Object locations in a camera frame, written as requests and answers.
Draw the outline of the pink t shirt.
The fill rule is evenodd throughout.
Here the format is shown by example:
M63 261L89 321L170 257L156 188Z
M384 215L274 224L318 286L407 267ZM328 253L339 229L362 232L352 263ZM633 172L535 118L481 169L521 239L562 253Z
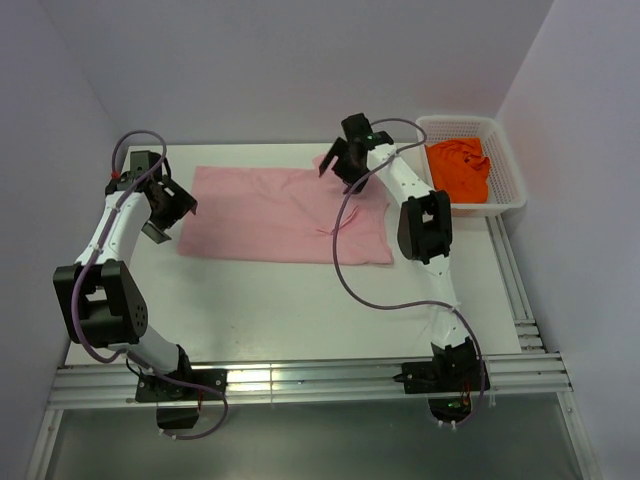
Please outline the pink t shirt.
M183 222L182 256L276 263L390 265L385 227L389 199L371 178L346 199L332 172L310 168L199 166Z

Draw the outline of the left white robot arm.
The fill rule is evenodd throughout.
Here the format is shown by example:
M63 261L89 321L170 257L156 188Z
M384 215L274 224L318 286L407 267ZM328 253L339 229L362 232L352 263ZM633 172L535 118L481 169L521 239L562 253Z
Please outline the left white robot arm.
M53 274L70 340L100 363L124 356L139 366L142 382L156 377L172 399L193 391L191 362L180 345L150 326L128 264L141 235L167 242L168 230L196 209L196 199L172 179L164 156L134 151L128 170L113 173L105 188L104 211L88 246Z

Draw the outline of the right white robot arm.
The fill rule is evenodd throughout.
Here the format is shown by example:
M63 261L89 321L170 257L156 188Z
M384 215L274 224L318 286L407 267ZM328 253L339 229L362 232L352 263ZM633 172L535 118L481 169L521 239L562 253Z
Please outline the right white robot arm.
M427 135L416 123L399 119L414 127L422 138L399 147L385 131L373 129L374 123L362 113L341 121L343 135L337 138L319 167L319 174L331 170L345 185L344 199L333 227L332 262L338 280L346 292L360 304L379 311L397 311L417 307L442 310L432 327L433 359L431 372L423 382L446 390L478 380L487 383L487 373L479 341L459 310L450 271L453 243L451 202L443 190L427 184L402 158L406 150L423 146ZM338 259L338 235L342 216L350 198L362 193L369 181L378 179L400 208L397 244L401 254L437 287L436 300L413 301L397 305L378 305L366 301L347 284Z

